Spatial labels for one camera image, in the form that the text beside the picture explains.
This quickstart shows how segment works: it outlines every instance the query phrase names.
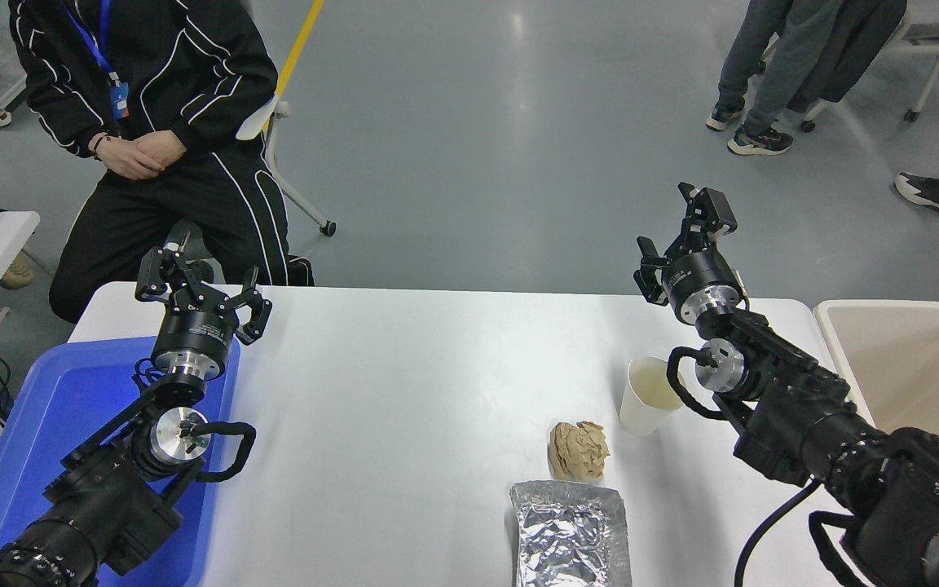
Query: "aluminum foil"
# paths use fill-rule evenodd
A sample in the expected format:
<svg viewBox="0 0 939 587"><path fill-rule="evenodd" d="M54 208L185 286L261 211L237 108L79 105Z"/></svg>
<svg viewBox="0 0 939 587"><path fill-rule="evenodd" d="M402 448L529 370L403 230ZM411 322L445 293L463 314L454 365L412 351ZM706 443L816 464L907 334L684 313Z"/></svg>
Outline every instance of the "aluminum foil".
<svg viewBox="0 0 939 587"><path fill-rule="evenodd" d="M631 587L625 504L614 489L537 480L509 490L517 587Z"/></svg>

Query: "white paper cup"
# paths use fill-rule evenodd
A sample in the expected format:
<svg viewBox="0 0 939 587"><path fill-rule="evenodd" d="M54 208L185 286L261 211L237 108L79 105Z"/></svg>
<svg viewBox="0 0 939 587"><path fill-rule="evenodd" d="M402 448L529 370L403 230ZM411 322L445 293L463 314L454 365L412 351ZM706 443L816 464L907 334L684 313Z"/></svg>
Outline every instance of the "white paper cup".
<svg viewBox="0 0 939 587"><path fill-rule="evenodd" d="M618 410L618 419L629 434L651 434L664 417L683 405L668 385L667 368L666 361L655 357L630 361L622 408ZM677 376L682 384L682 377Z"/></svg>

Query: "clasped hands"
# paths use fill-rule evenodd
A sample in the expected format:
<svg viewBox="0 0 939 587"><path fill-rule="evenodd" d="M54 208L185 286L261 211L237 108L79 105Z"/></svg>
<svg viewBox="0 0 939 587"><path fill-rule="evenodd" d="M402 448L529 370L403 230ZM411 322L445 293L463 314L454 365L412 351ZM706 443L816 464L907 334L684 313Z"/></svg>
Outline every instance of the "clasped hands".
<svg viewBox="0 0 939 587"><path fill-rule="evenodd" d="M134 141L104 137L106 134L100 133L93 137L89 143L90 150L95 145L95 155L108 170L133 181L159 177L161 172L187 152L172 130L157 130Z"/></svg>

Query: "gray pants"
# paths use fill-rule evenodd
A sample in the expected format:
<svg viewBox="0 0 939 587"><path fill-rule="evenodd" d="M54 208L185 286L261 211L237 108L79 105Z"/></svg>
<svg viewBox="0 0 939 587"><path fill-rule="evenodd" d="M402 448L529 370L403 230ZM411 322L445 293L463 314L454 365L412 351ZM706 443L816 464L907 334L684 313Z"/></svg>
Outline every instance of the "gray pants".
<svg viewBox="0 0 939 587"><path fill-rule="evenodd" d="M763 51L774 33L785 25L778 51L756 92L756 102L745 116L745 131L756 135L778 118L806 79L831 34L843 0L751 0L745 21L730 48L720 74L721 108L737 108L756 74Z"/></svg>

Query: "brown crumpled paper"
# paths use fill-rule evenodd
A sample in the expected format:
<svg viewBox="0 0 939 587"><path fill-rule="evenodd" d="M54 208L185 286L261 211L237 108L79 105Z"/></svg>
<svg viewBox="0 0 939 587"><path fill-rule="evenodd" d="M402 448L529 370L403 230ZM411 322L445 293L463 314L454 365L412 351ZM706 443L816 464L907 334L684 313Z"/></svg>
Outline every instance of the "brown crumpled paper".
<svg viewBox="0 0 939 587"><path fill-rule="evenodd" d="M558 479L596 479L610 454L603 426L592 422L560 422L549 435L549 461Z"/></svg>

